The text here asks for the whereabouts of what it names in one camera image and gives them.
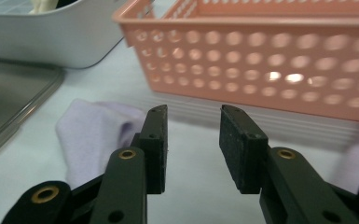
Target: pink plastic basket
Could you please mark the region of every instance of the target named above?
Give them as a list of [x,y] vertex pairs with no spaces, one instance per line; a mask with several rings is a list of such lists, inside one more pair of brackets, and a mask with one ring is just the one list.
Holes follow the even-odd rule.
[[114,14],[153,91],[359,121],[359,0],[148,0]]

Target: white tabletop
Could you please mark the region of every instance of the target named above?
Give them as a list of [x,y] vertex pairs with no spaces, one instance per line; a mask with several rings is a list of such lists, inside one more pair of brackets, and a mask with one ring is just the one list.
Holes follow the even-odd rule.
[[[168,105],[167,188],[162,195],[148,197],[149,223],[265,223],[258,195],[240,195],[220,151],[217,127],[219,106],[223,103],[152,92],[133,49],[128,49],[125,41],[98,64],[87,69],[66,69],[65,73],[58,90],[0,148],[0,222],[28,188],[47,180],[65,180],[66,164],[55,125],[74,99],[79,98],[121,102],[144,111]],[[294,114],[251,110],[261,114],[267,111],[270,117],[276,113],[278,117],[298,119]],[[271,133],[277,137],[271,137],[269,144],[301,152],[329,180],[345,144],[330,148],[303,144],[290,132]],[[312,137],[310,134],[310,142],[315,140]]]

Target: perforated basket wall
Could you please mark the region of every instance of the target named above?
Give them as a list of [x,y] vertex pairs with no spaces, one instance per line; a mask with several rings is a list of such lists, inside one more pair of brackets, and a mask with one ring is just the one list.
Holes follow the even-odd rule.
[[359,0],[182,0],[117,11],[153,91],[359,120]]

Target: white table surface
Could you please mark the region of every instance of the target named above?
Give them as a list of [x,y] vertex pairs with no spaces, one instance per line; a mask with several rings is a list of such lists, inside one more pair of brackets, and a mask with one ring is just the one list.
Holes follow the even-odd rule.
[[[148,223],[265,223],[258,195],[240,195],[220,151],[217,127],[222,103],[152,92],[133,49],[128,49],[124,41],[98,64],[87,69],[66,69],[65,73],[58,90],[0,148],[0,222],[28,188],[47,180],[65,180],[66,164],[55,125],[74,99],[79,98],[90,102],[116,101],[144,111],[168,105],[166,192],[148,197]],[[266,111],[251,109],[254,113]],[[202,113],[206,119],[199,119]],[[355,127],[352,123],[345,125]],[[304,144],[291,134],[276,136],[280,137],[270,138],[272,147],[301,152],[326,180],[335,173],[345,149],[343,145],[334,148]]]

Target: white plastic container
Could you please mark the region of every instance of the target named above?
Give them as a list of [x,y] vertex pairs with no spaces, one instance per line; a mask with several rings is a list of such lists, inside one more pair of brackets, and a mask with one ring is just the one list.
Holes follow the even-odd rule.
[[29,15],[29,0],[0,1],[0,58],[84,68],[122,38],[111,15],[126,0],[77,0]]

